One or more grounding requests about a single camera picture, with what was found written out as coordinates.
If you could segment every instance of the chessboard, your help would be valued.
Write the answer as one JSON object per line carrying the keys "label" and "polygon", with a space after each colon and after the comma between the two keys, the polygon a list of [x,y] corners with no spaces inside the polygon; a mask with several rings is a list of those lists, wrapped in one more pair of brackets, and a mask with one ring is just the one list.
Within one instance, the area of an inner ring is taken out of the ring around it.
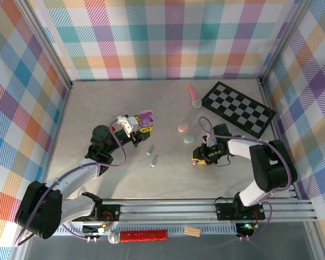
{"label": "chessboard", "polygon": [[203,97],[202,105],[255,138],[261,137],[276,114],[220,81]]}

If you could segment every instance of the wooden block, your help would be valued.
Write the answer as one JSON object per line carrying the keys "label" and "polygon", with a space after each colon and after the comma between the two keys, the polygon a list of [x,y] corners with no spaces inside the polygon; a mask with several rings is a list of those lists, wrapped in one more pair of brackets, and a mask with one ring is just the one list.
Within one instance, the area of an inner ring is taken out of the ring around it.
{"label": "wooden block", "polygon": [[200,237],[201,229],[198,229],[197,227],[186,226],[184,234],[194,237]]}

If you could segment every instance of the metal frame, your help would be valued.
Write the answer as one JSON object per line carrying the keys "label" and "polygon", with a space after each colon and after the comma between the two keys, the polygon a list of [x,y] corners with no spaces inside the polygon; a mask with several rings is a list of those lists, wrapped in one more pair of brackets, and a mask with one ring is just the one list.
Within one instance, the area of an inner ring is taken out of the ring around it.
{"label": "metal frame", "polygon": [[[309,200],[297,198],[271,198],[271,222],[315,222],[314,208]],[[201,229],[204,235],[237,234],[236,224],[245,220],[217,220],[214,199],[110,199],[104,205],[119,204],[119,221],[111,225],[111,230],[152,230],[167,229],[169,236],[183,235],[186,225]],[[232,203],[232,199],[220,199],[217,203]],[[270,214],[269,205],[264,204],[266,219]],[[71,221],[67,226],[76,233],[82,233],[83,225],[98,226],[102,222]],[[56,236],[71,236],[63,227],[55,232]],[[88,233],[84,235],[102,236],[107,233]]]}
{"label": "metal frame", "polygon": [[58,125],[57,125],[57,130],[56,130],[56,133],[55,133],[55,137],[54,137],[54,140],[52,140],[52,146],[51,146],[51,149],[50,149],[50,153],[48,155],[48,158],[46,160],[46,165],[44,167],[45,171],[42,172],[40,180],[39,180],[42,183],[45,183],[47,181],[48,172],[49,172],[50,167],[51,167],[51,161],[52,161],[52,158],[53,158],[55,150],[56,150],[56,145],[58,143],[58,139],[59,139],[59,136],[60,136],[62,125],[64,123],[67,107],[69,105],[69,101],[70,101],[70,97],[71,97],[71,93],[72,93],[72,87],[70,87],[70,89],[66,93],[64,107],[63,107],[63,110],[61,112],[61,116],[60,116],[60,119],[59,119],[59,122],[58,122]]}
{"label": "metal frame", "polygon": [[[269,102],[269,97],[265,85],[262,84],[260,79],[258,79],[258,87],[264,103],[272,108],[271,103]],[[271,127],[274,133],[275,138],[282,140],[282,135],[278,130],[278,124],[276,118],[273,118],[271,122]],[[293,184],[296,192],[297,198],[302,199],[301,191],[299,187],[294,183]],[[308,236],[309,244],[312,249],[315,259],[324,260],[325,259],[325,239],[321,234],[321,228],[318,222],[304,222],[304,227]]]}
{"label": "metal frame", "polygon": [[263,84],[266,84],[267,80],[269,79],[269,76],[271,75],[272,71],[276,68],[279,59],[282,57],[283,52],[285,51],[286,47],[289,45],[292,37],[294,36],[297,27],[301,23],[301,20],[304,18],[304,15],[308,11],[309,7],[311,6],[313,0],[301,0],[295,13],[293,14],[293,17],[288,24],[285,33],[275,51],[273,54],[269,64],[267,65],[266,70],[264,71],[264,74],[262,76],[262,82]]}
{"label": "metal frame", "polygon": [[48,56],[49,60],[51,61],[52,65],[56,69],[59,77],[63,81],[65,86],[71,88],[72,80],[69,77],[69,74],[65,70],[64,65],[62,64],[61,60],[59,59],[58,54],[56,53],[55,49],[53,48],[52,43],[49,41],[49,38],[44,31],[41,23],[39,22],[38,18],[35,15],[34,10],[32,9],[28,0],[15,0],[18,8],[22,12],[24,18],[27,20],[29,26],[31,27],[34,35],[36,36],[38,42],[40,43],[42,49],[45,51],[46,55]]}
{"label": "metal frame", "polygon": [[260,61],[258,62],[258,65],[255,68],[255,73],[254,73],[255,75],[260,76],[262,74],[262,68],[265,64],[265,60],[266,60],[267,56],[269,55],[273,44],[275,43],[276,37],[279,34],[279,32],[285,22],[285,18],[289,14],[290,9],[294,4],[294,1],[295,0],[285,0],[284,1],[284,7],[281,10],[281,12],[279,13],[278,20],[275,22],[275,26],[274,26],[274,28],[271,32],[271,35],[268,39],[268,44],[266,44],[264,49],[262,50],[262,55],[261,55]]}

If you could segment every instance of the plaid wall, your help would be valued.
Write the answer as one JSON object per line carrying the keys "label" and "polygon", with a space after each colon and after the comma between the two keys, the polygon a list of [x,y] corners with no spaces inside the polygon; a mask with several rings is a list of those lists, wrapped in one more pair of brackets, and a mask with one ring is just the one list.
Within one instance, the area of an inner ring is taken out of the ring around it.
{"label": "plaid wall", "polygon": [[30,0],[77,80],[256,78],[297,2]]}
{"label": "plaid wall", "polygon": [[25,189],[44,170],[66,91],[14,0],[0,0],[0,259]]}
{"label": "plaid wall", "polygon": [[281,39],[282,39],[282,37],[283,37],[287,27],[288,27],[288,24],[290,23],[291,19],[293,18],[294,14],[295,14],[295,11],[297,9],[297,6],[299,5],[300,2],[301,2],[301,0],[294,0],[294,3],[292,4],[292,6],[291,6],[291,8],[289,10],[289,13],[286,16],[286,18],[284,20],[284,23],[283,23],[281,29],[279,30],[279,33],[277,34],[277,36],[276,36],[276,38],[275,38],[275,40],[274,40],[274,42],[272,44],[272,47],[271,47],[271,49],[270,49],[270,51],[269,51],[269,53],[268,53],[268,55],[267,55],[267,57],[265,59],[264,65],[263,65],[263,67],[261,69],[261,72],[258,75],[259,77],[262,77],[265,70],[267,69],[267,66],[268,66],[269,62],[271,61],[273,54],[276,52],[276,50],[278,48],[278,45],[281,42]]}
{"label": "plaid wall", "polygon": [[269,79],[271,103],[325,237],[325,0],[314,0]]}

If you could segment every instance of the purple cable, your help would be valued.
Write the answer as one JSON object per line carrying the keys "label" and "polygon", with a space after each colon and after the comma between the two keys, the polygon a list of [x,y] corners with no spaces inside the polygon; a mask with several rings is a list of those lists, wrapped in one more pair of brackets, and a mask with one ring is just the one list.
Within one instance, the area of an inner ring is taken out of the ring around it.
{"label": "purple cable", "polygon": [[78,235],[76,234],[75,232],[72,232],[70,229],[68,229],[64,224],[62,224],[62,226],[69,232],[71,233],[73,236],[75,237],[78,237],[80,239],[83,239],[83,240],[88,240],[88,238],[85,238],[84,236],[81,236],[81,235]]}
{"label": "purple cable", "polygon": [[23,229],[21,230],[21,232],[19,233],[16,241],[15,241],[15,246],[21,246],[22,244],[24,244],[26,241],[28,241],[31,237],[34,236],[34,234],[31,234],[29,237],[27,237],[26,239],[24,239],[23,241],[20,241],[23,237],[23,234],[24,232],[27,230],[28,226],[31,224],[31,222],[33,221],[33,218],[35,217],[36,215],[36,212],[37,210],[40,208],[42,202],[44,201],[45,197],[48,195],[48,193],[55,187],[59,184],[59,182],[61,180],[63,180],[65,177],[69,176],[71,173],[83,168],[83,167],[87,167],[87,166],[90,166],[90,165],[100,165],[100,166],[106,166],[106,167],[120,167],[122,165],[124,165],[126,163],[126,153],[124,151],[124,147],[123,145],[120,143],[118,137],[114,134],[113,130],[112,130],[112,126],[114,123],[117,122],[117,119],[116,120],[113,120],[112,123],[110,123],[109,125],[109,131],[111,133],[111,135],[113,136],[114,140],[117,142],[119,148],[121,149],[122,153],[123,153],[123,157],[124,157],[124,160],[121,164],[117,164],[117,165],[111,165],[111,164],[104,164],[102,162],[89,162],[87,164],[83,164],[81,166],[78,166],[76,168],[73,168],[72,170],[64,173],[63,175],[61,175],[58,180],[56,182],[54,182],[45,192],[44,194],[42,194],[41,198],[39,199],[39,201],[37,202],[34,210],[32,211],[30,217],[28,218],[28,221],[26,222],[26,224],[24,225]]}
{"label": "purple cable", "polygon": [[[275,149],[273,145],[269,144],[268,142],[265,142],[265,141],[262,141],[262,140],[259,140],[259,139],[255,139],[255,138],[245,138],[245,137],[243,137],[243,136],[242,136],[242,137],[239,137],[239,136],[226,136],[226,135],[216,135],[216,134],[213,134],[213,133],[207,131],[206,128],[202,126],[202,124],[201,124],[201,119],[205,119],[205,120],[210,124],[211,129],[212,129],[212,123],[211,123],[211,122],[209,121],[209,119],[206,118],[205,116],[201,116],[201,117],[199,118],[199,124],[200,124],[200,127],[201,127],[201,128],[203,129],[203,131],[205,131],[207,134],[213,135],[213,136],[218,137],[218,138],[223,138],[223,139],[242,139],[242,140],[251,141],[251,142],[257,142],[257,143],[259,143],[259,144],[263,144],[263,145],[267,145],[267,146],[269,146],[269,147],[272,149],[272,151],[275,152],[275,154],[278,156],[278,158],[281,160],[281,162],[283,163],[284,168],[285,168],[285,170],[287,171],[287,175],[288,175],[288,183],[287,183],[287,185],[286,185],[284,188],[276,188],[276,189],[272,190],[272,191],[271,191],[271,194],[275,193],[276,191],[286,191],[286,190],[290,187],[290,185],[291,185],[291,173],[290,173],[290,168],[289,168],[287,162],[284,160],[284,158],[283,158],[283,156],[281,155],[281,153],[280,153],[277,149]],[[265,199],[267,199],[267,197],[269,197],[269,196],[270,196],[270,194],[268,193],[265,197],[263,197],[263,198],[259,201],[259,203],[261,203],[262,201],[264,201]]]}
{"label": "purple cable", "polygon": [[267,226],[269,225],[269,223],[271,221],[271,218],[272,218],[272,205],[268,201],[262,202],[262,204],[264,204],[264,203],[267,203],[269,205],[269,207],[270,207],[269,218],[267,219],[267,221],[266,221],[265,225],[262,227],[262,229],[260,229],[259,232],[257,232],[256,234],[252,235],[251,238],[252,237],[256,237],[257,235],[259,235],[260,233],[262,233],[267,228]]}

